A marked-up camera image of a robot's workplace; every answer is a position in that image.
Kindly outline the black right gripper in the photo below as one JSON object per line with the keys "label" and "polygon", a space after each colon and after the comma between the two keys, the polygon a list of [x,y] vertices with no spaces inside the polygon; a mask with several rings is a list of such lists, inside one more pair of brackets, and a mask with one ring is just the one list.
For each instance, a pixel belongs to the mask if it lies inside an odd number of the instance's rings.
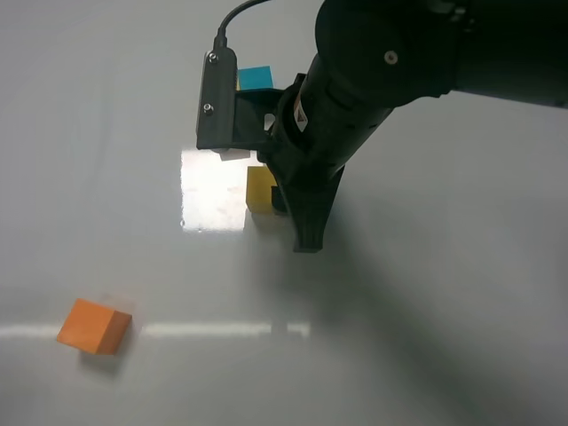
{"label": "black right gripper", "polygon": [[288,214],[296,253],[317,253],[347,161],[393,110],[378,77],[296,76],[282,95],[266,164],[279,186],[272,210]]}

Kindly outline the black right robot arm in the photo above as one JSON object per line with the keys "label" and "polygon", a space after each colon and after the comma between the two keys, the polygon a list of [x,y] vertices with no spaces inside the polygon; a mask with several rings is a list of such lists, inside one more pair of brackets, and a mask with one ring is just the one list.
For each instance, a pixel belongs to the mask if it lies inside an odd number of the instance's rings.
{"label": "black right robot arm", "polygon": [[315,41],[262,156],[298,252],[322,248],[345,163],[395,109],[451,91],[567,105],[564,1],[326,1]]}

